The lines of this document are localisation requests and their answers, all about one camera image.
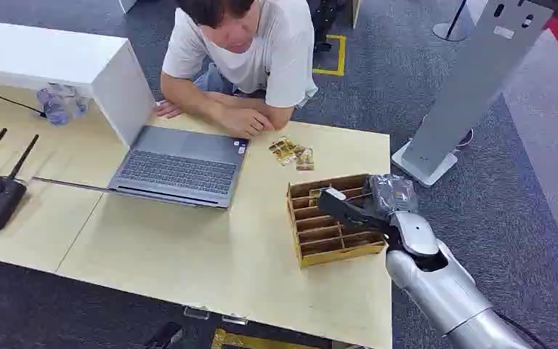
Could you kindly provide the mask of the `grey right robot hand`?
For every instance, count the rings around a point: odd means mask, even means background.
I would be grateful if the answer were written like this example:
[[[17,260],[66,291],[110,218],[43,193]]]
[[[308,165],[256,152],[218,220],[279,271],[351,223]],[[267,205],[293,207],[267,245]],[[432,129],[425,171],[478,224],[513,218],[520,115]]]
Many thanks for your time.
[[[413,182],[395,174],[374,174],[365,180],[364,209],[386,221],[396,212],[418,213],[419,198]]]

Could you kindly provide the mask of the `person's right hand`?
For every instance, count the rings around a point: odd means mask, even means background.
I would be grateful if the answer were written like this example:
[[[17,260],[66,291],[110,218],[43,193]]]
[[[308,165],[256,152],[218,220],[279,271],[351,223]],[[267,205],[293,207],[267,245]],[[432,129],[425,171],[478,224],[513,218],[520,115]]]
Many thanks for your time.
[[[218,123],[229,134],[247,139],[275,130],[274,125],[266,116],[250,108],[226,108],[218,118]]]

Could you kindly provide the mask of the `person's left hand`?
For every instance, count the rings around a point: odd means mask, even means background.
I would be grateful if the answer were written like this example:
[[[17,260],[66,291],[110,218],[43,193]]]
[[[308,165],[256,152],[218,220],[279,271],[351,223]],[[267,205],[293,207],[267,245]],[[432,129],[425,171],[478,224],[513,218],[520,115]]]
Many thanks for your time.
[[[157,117],[172,119],[182,113],[182,109],[168,100],[158,101],[155,105]]]

